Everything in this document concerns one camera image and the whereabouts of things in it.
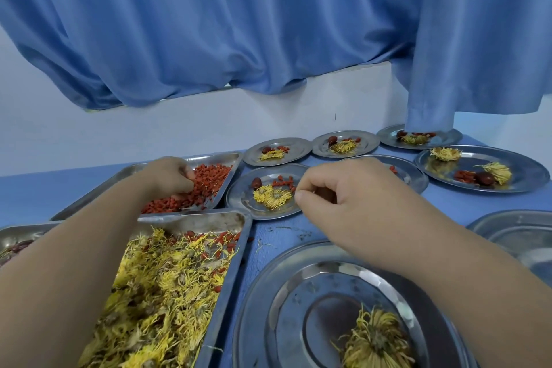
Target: hand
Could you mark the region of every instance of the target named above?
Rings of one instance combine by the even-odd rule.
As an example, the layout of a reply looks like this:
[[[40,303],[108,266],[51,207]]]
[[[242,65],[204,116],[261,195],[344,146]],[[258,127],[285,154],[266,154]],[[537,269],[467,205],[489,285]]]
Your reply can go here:
[[[435,244],[436,232],[456,225],[374,158],[308,169],[295,202],[330,241],[404,276]]]
[[[179,199],[180,193],[194,189],[194,172],[180,157],[165,156],[154,160],[135,176],[140,179],[142,186],[151,190],[151,199],[168,196]]]

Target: round metal plate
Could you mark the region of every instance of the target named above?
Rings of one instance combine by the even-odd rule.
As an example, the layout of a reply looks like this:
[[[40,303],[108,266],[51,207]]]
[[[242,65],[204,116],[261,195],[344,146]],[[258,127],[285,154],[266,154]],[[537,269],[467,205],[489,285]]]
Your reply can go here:
[[[233,337],[234,368],[341,366],[342,334],[361,305],[399,315],[416,366],[463,368],[456,341],[430,298],[412,282],[359,262],[328,241],[298,246],[270,262],[243,303]]]
[[[276,148],[279,145],[289,147],[289,152],[284,155],[283,159],[271,159],[271,160],[259,160],[261,155],[261,150],[266,146]],[[294,162],[299,160],[301,157],[306,156],[313,149],[313,145],[310,141],[305,140],[304,138],[275,138],[274,140],[264,141],[262,143],[256,144],[244,153],[243,161],[249,166],[257,167],[269,167],[269,166],[278,166],[285,163]]]
[[[328,137],[335,135],[337,141],[341,141],[344,138],[360,138],[361,142],[357,145],[356,148],[349,151],[348,153],[335,153],[328,147]],[[334,131],[333,133],[328,133],[316,137],[313,140],[313,154],[321,157],[329,157],[332,159],[344,159],[349,157],[361,156],[363,154],[370,153],[374,151],[379,146],[379,138],[372,133],[367,131],[357,131],[348,129],[346,131]]]
[[[452,145],[455,149],[462,150],[462,156],[456,162],[441,162],[431,157],[429,150],[417,155],[414,163],[422,172],[449,185],[480,192],[517,193],[530,192],[547,184],[550,180],[548,170],[539,162],[519,153],[509,150],[486,147],[483,145]],[[457,170],[482,171],[475,168],[476,165],[484,165],[489,162],[500,162],[512,171],[512,178],[504,185],[492,185],[484,187],[463,183],[454,180]]]
[[[433,147],[445,147],[446,145],[456,144],[462,140],[462,133],[457,129],[451,129],[450,131],[437,131],[437,135],[432,137],[430,141],[422,145],[412,145],[403,143],[402,141],[397,140],[397,132],[405,128],[404,124],[392,125],[391,127],[386,127],[377,132],[377,136],[381,142],[390,147],[396,147],[398,149],[409,149],[409,150],[426,150],[432,149]]]
[[[406,159],[401,159],[395,156],[386,156],[383,154],[365,154],[363,156],[355,157],[354,159],[360,159],[361,157],[374,157],[386,166],[394,166],[397,170],[396,176],[403,180],[410,188],[417,193],[422,193],[426,190],[430,184],[430,180],[427,175],[416,167],[412,162]]]
[[[498,244],[552,287],[552,212],[500,211],[467,227]]]
[[[307,171],[308,166],[297,163],[288,163],[278,167],[255,169],[241,176],[234,184],[226,191],[226,206],[229,208],[238,208],[239,210],[247,210],[255,220],[272,220],[291,216],[301,209],[292,198],[282,207],[277,210],[269,210],[263,204],[259,204],[253,199],[253,188],[251,183],[256,177],[260,177],[263,185],[272,183],[279,175],[284,179],[293,176],[295,186],[299,184],[302,176]]]

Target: blue tablecloth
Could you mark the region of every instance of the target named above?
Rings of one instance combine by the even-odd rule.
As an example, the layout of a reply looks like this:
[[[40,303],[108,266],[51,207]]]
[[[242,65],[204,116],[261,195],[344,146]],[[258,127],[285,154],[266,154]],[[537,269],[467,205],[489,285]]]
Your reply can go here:
[[[480,144],[464,137],[463,144]],[[416,152],[391,150],[379,147],[374,154],[387,154],[413,160]],[[313,166],[325,161],[308,156],[300,162]],[[69,169],[16,176],[0,177],[0,226],[31,224],[47,221],[55,213],[83,196],[128,164],[99,166],[96,168]],[[242,166],[237,172],[251,171]],[[552,211],[552,184],[531,193],[519,195],[493,195],[473,193],[430,182],[423,196],[438,209],[461,225],[495,211],[528,209]],[[256,222],[252,228],[254,240],[248,243],[245,265],[238,277],[232,303],[223,328],[226,337],[220,344],[224,348],[220,366],[232,366],[232,337],[238,310],[255,277],[264,266],[285,250],[325,236],[303,214],[274,221]]]

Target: stainless steel plate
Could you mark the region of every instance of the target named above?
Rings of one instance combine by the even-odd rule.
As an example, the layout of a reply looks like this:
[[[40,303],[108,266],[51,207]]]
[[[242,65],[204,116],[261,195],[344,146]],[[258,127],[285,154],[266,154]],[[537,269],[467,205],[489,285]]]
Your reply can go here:
[[[465,367],[455,330],[412,282],[368,267],[328,241],[301,245],[270,262],[253,282],[234,331],[235,368],[341,366],[331,345],[355,326],[361,305],[398,314],[416,366]]]
[[[273,168],[255,169],[241,176],[232,184],[230,189],[226,192],[226,205],[231,208],[237,208],[238,210],[249,211],[255,220],[272,220],[291,216],[301,211],[293,198],[279,209],[269,210],[263,204],[259,204],[253,199],[251,183],[253,179],[260,177],[263,185],[267,185],[272,183],[279,175],[282,175],[284,179],[293,176],[295,186],[297,186],[307,169],[308,166],[297,163],[288,163]]]
[[[494,212],[467,227],[498,244],[552,287],[552,212]]]
[[[397,132],[405,128],[404,124],[392,125],[377,132],[377,136],[381,142],[390,147],[409,150],[425,150],[433,147],[444,147],[446,145],[456,144],[464,136],[459,130],[451,129],[450,131],[436,131],[437,135],[432,137],[430,141],[422,145],[412,145],[403,143],[397,140]]]
[[[416,167],[412,162],[406,159],[401,159],[395,156],[386,156],[383,154],[365,154],[363,156],[357,156],[354,159],[360,159],[361,157],[373,157],[386,166],[394,166],[397,170],[397,177],[403,180],[410,188],[417,193],[422,193],[426,190],[430,184],[430,180],[427,175]]]
[[[261,155],[261,150],[268,147],[278,147],[283,145],[289,147],[289,152],[284,155],[283,159],[271,159],[271,160],[259,160]],[[285,163],[294,162],[300,158],[306,156],[313,149],[313,145],[310,141],[305,140],[304,138],[276,138],[274,140],[264,141],[248,149],[244,153],[244,162],[249,166],[258,166],[258,167],[268,167],[268,166],[278,166]]]
[[[210,210],[212,208],[215,208],[218,205],[219,201],[222,199],[224,195],[224,191],[226,190],[226,188],[228,188],[228,185],[230,184],[232,177],[234,176],[234,173],[236,173],[236,170],[239,167],[239,163],[242,160],[242,153],[241,152],[217,153],[217,154],[210,154],[210,155],[186,157],[184,158],[184,160],[188,162],[188,165],[192,169],[195,169],[200,164],[210,166],[210,165],[216,165],[219,163],[223,164],[224,166],[232,167],[232,169],[230,170],[230,173],[228,173],[228,176],[226,176],[226,179],[224,179],[224,182],[221,185],[217,195],[213,199],[204,203],[205,209]],[[59,213],[57,213],[52,218],[50,218],[50,220],[51,221],[66,220],[67,218],[75,214],[77,211],[81,210],[86,205],[90,204],[94,199],[99,197],[106,190],[111,188],[114,184],[116,184],[122,179],[125,179],[126,177],[129,177],[130,175],[134,175],[134,173],[139,172],[144,167],[146,167],[146,165],[147,165],[147,162],[137,163],[134,165],[127,166],[126,168],[120,170],[115,175],[107,179],[107,181],[105,181],[101,185],[95,187],[93,190],[88,192],[85,196],[77,199],[77,201],[75,201],[74,203],[72,203],[62,211],[59,211]],[[187,210],[198,211],[199,207],[193,206],[193,207],[187,208]],[[156,216],[170,215],[170,214],[174,214],[174,213],[156,214]]]
[[[20,241],[37,239],[60,223],[62,223],[62,221],[49,221],[37,225],[12,225],[0,228],[0,244],[4,249]],[[219,297],[213,310],[211,321],[209,322],[207,332],[203,339],[202,348],[199,351],[198,359],[195,363],[198,367],[209,366],[211,358],[213,357],[213,352],[216,350],[217,338],[221,330],[226,307],[230,301],[239,266],[244,256],[247,238],[251,230],[251,223],[252,220],[249,213],[240,210],[225,209],[195,213],[171,213],[165,216],[147,216],[139,218],[130,236],[130,238],[133,239],[139,234],[151,235],[152,225],[164,228],[173,234],[182,234],[188,230],[195,233],[241,232],[235,249],[236,255],[230,262],[230,266],[224,278],[223,287],[218,295]]]
[[[462,150],[462,156],[456,162],[441,162],[431,157],[429,150],[425,150],[417,155],[414,163],[418,166],[418,169],[434,179],[472,191],[497,193],[530,192],[546,185],[550,180],[550,174],[542,164],[519,153],[483,145],[452,145],[450,147]],[[475,168],[474,166],[484,165],[489,162],[500,162],[509,167],[512,171],[510,181],[504,185],[484,187],[473,185],[472,183],[459,182],[453,178],[457,170],[479,172],[483,169]]]
[[[355,149],[351,150],[348,153],[334,153],[328,147],[328,137],[335,135],[337,141],[341,141],[344,138],[360,138],[361,142],[356,146]],[[324,134],[319,137],[316,137],[313,140],[313,154],[321,157],[329,157],[332,159],[343,159],[349,157],[361,156],[363,154],[370,153],[374,151],[379,146],[379,138],[372,133],[367,131],[358,131],[348,129],[346,131],[334,131],[332,133]]]

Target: curtain fold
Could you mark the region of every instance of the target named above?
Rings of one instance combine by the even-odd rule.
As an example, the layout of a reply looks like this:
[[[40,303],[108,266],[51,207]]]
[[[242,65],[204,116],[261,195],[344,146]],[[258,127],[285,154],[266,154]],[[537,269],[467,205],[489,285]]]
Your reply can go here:
[[[282,93],[391,59],[410,91],[407,127],[435,131],[454,111],[538,108],[552,82],[550,1],[0,0],[0,23],[83,108],[227,83]]]

